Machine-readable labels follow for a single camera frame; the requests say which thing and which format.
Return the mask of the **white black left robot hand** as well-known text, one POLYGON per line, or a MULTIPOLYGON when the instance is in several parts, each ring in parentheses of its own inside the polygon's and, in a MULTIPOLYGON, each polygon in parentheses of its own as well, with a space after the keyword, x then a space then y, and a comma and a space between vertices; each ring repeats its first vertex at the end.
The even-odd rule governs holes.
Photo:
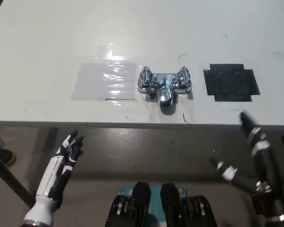
POLYGON ((69 134, 50 159, 40 181, 36 196, 44 196, 56 203, 62 202, 63 191, 69 181, 76 162, 83 154, 83 136, 78 131, 69 134))

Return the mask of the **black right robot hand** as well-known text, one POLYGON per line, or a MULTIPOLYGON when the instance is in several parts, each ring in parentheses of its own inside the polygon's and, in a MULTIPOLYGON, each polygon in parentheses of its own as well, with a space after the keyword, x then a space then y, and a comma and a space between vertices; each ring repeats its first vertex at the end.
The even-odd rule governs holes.
POLYGON ((251 196, 255 213, 264 218, 266 227, 284 227, 284 184, 271 143, 247 112, 240 113, 240 122, 257 178, 252 180, 215 157, 210 162, 225 181, 251 196))

